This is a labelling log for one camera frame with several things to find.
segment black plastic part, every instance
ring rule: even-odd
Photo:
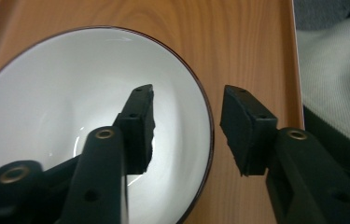
[[[226,86],[220,126],[241,175],[264,175],[277,118],[248,91]]]
[[[267,186],[278,223],[350,223],[350,178],[310,133],[283,129],[274,148]]]
[[[113,124],[124,136],[128,175],[144,173],[151,161],[155,128],[153,98],[152,85],[134,89]]]
[[[303,108],[305,130],[312,133],[325,150],[350,176],[350,139],[327,124],[307,107]]]
[[[79,156],[76,156],[44,172],[49,193],[40,204],[33,224],[55,223],[59,219],[78,159]]]
[[[46,188],[36,161],[14,161],[0,168],[0,223],[29,222]]]
[[[119,128],[92,131],[80,155],[60,223],[127,223],[124,160]]]

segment metal grommet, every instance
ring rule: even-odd
[[[297,130],[290,130],[287,132],[287,135],[297,140],[305,140],[308,138],[308,136],[305,133]]]
[[[17,182],[26,177],[29,172],[29,168],[24,165],[13,167],[0,175],[0,183],[10,184]]]
[[[96,133],[95,137],[99,139],[106,139],[110,138],[114,135],[114,132],[110,129],[102,129],[99,132]]]

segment wooden table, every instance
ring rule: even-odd
[[[240,177],[219,128],[225,84],[246,88],[279,118],[302,127],[291,0],[0,1],[0,68],[37,41],[110,25],[150,35],[202,82],[215,120],[215,155],[186,223],[274,223],[265,177]]]

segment white cloth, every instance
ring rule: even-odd
[[[297,41],[303,104],[350,138],[350,19]]]

